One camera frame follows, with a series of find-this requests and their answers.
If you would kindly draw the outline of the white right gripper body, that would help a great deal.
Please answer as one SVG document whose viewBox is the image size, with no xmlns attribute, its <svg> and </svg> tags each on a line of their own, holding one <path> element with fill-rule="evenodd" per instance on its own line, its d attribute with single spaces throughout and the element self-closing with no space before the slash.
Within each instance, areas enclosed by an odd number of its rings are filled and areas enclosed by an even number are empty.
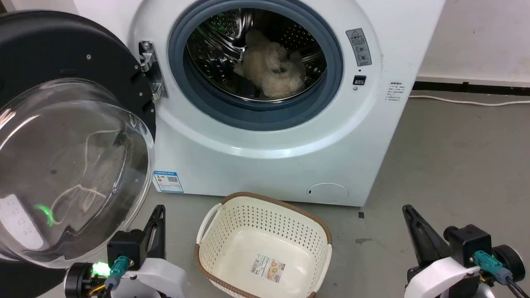
<svg viewBox="0 0 530 298">
<path fill-rule="evenodd" d="M 479 266 L 466 268 L 451 257 L 433 262 L 414 276 L 407 285 L 404 298 L 435 298 L 464 279 L 479 271 Z"/>
</svg>

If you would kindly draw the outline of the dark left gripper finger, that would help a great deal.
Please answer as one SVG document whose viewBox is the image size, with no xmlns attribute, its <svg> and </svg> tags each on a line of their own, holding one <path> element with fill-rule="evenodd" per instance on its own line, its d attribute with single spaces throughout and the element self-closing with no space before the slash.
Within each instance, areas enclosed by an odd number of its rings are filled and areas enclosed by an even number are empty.
<svg viewBox="0 0 530 298">
<path fill-rule="evenodd" d="M 144 227 L 144 240 L 142 242 L 144 249 L 151 249 L 157 247 L 161 239 L 161 205 L 154 207 L 145 227 Z"/>
<path fill-rule="evenodd" d="M 146 223 L 147 258 L 166 259 L 166 208 L 155 206 Z"/>
</svg>

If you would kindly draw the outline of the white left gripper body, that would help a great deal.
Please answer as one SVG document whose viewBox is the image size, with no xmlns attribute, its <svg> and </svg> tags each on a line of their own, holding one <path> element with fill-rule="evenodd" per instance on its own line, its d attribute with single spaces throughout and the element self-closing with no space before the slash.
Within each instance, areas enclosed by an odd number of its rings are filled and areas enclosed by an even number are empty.
<svg viewBox="0 0 530 298">
<path fill-rule="evenodd" d="M 121 277 L 111 298 L 189 298 L 187 273 L 165 259 L 147 258 Z"/>
</svg>

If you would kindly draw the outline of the black washer door glass bowl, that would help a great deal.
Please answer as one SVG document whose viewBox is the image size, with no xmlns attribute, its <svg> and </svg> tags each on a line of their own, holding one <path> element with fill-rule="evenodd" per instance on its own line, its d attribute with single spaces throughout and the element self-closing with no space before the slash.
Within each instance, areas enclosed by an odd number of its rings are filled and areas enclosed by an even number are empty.
<svg viewBox="0 0 530 298">
<path fill-rule="evenodd" d="M 111 31 L 0 15 L 0 298 L 36 298 L 126 231 L 151 184 L 151 85 Z"/>
</svg>

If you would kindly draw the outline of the white text sticker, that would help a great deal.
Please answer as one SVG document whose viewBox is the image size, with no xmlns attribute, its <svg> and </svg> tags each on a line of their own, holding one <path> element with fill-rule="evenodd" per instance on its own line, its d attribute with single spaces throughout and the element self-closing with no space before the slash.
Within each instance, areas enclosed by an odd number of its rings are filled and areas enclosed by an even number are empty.
<svg viewBox="0 0 530 298">
<path fill-rule="evenodd" d="M 385 94 L 387 101 L 401 101 L 405 94 L 406 86 L 400 81 L 390 81 Z"/>
</svg>

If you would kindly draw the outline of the beige plush toy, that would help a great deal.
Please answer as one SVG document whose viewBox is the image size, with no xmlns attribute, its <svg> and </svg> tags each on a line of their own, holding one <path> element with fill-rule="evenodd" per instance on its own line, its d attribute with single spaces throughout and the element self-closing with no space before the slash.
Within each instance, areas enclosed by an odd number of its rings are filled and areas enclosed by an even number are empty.
<svg viewBox="0 0 530 298">
<path fill-rule="evenodd" d="M 270 99 L 293 96 L 305 88 L 306 72 L 298 51 L 288 55 L 285 47 L 262 32 L 246 33 L 246 51 L 234 72 L 249 80 Z"/>
</svg>

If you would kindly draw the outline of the black wall base strip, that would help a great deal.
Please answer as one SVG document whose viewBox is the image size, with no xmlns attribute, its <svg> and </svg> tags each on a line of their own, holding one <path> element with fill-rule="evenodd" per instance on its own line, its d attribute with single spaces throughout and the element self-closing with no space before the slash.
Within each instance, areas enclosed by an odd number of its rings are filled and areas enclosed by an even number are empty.
<svg viewBox="0 0 530 298">
<path fill-rule="evenodd" d="M 460 93 L 482 93 L 502 96 L 530 96 L 530 87 L 506 87 L 463 83 L 439 83 L 416 81 L 412 90 L 415 91 L 441 91 Z"/>
</svg>

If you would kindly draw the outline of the cream plastic laundry basket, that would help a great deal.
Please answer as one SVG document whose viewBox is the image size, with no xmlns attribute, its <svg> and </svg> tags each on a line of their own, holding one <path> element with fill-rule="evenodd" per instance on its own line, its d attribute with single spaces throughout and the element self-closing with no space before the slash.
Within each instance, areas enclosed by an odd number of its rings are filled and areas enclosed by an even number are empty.
<svg viewBox="0 0 530 298">
<path fill-rule="evenodd" d="M 258 253 L 286 264 L 280 283 L 251 274 Z M 331 257 L 332 235 L 321 219 L 244 191 L 210 209 L 194 247 L 198 270 L 233 298 L 317 298 Z"/>
</svg>

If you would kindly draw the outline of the paper product label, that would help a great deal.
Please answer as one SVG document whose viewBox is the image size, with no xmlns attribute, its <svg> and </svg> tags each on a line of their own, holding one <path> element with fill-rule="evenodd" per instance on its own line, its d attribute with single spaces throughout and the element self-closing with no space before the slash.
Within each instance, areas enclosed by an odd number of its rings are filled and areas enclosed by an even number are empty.
<svg viewBox="0 0 530 298">
<path fill-rule="evenodd" d="M 258 253 L 251 267 L 251 274 L 275 283 L 280 283 L 286 264 Z"/>
</svg>

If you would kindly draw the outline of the round white filter cover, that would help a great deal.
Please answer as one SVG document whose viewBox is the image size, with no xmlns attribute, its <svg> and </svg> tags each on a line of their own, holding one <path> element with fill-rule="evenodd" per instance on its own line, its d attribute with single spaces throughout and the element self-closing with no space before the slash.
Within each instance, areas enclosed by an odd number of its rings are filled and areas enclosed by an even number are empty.
<svg viewBox="0 0 530 298">
<path fill-rule="evenodd" d="M 310 202 L 324 205 L 343 205 L 349 196 L 348 189 L 336 183 L 318 183 L 306 193 Z"/>
</svg>

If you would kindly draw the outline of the grey warning label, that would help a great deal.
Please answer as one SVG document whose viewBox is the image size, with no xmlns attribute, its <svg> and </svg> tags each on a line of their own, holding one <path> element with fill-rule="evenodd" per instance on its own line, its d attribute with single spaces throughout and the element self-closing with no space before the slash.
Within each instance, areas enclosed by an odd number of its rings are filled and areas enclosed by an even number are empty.
<svg viewBox="0 0 530 298">
<path fill-rule="evenodd" d="M 363 29 L 357 28 L 347 30 L 346 35 L 354 51 L 357 66 L 363 67 L 371 65 L 371 53 Z"/>
</svg>

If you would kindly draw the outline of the white front-load washing machine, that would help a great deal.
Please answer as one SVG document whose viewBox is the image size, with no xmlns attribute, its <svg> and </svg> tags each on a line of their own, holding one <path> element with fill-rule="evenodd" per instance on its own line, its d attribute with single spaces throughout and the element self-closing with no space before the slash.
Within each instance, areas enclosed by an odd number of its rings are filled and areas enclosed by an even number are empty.
<svg viewBox="0 0 530 298">
<path fill-rule="evenodd" d="M 310 202 L 318 183 L 347 188 L 343 206 L 364 206 L 416 81 L 446 0 L 301 0 L 339 40 L 343 76 L 332 102 L 285 130 L 243 130 L 197 109 L 180 91 L 167 57 L 176 20 L 197 0 L 72 0 L 78 15 L 103 25 L 140 58 L 152 41 L 168 98 L 155 101 L 153 171 L 176 172 L 184 194 L 238 191 Z M 362 28 L 372 64 L 358 67 L 347 30 Z M 387 101 L 390 81 L 406 86 Z"/>
</svg>

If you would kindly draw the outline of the blue energy label sticker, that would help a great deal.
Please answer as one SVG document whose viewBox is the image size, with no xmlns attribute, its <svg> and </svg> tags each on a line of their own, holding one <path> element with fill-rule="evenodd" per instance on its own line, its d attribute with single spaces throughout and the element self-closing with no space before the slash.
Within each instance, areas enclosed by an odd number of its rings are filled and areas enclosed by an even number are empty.
<svg viewBox="0 0 530 298">
<path fill-rule="evenodd" d="M 153 183 L 159 192 L 183 194 L 184 190 L 176 172 L 154 171 Z"/>
</svg>

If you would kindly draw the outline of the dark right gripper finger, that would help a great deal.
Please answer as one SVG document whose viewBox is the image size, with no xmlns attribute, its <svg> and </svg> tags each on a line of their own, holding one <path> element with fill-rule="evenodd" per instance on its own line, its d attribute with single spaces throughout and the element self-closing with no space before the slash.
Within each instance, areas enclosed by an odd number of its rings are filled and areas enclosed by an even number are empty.
<svg viewBox="0 0 530 298">
<path fill-rule="evenodd" d="M 412 205 L 408 205 L 408 231 L 418 262 L 435 262 L 450 256 L 447 242 Z"/>
<path fill-rule="evenodd" d="M 418 266 L 425 268 L 435 256 L 430 240 L 431 226 L 412 205 L 404 205 L 402 211 Z"/>
</svg>

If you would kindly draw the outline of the chrome door hinge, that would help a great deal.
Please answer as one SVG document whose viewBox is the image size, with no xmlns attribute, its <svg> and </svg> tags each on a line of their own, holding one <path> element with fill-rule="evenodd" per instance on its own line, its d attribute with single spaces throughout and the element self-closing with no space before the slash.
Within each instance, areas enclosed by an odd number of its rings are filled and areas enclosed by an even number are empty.
<svg viewBox="0 0 530 298">
<path fill-rule="evenodd" d="M 152 41 L 142 40 L 139 42 L 140 66 L 142 72 L 148 78 L 152 100 L 156 101 L 161 98 L 168 98 L 167 87 L 164 75 L 161 71 L 160 60 Z"/>
</svg>

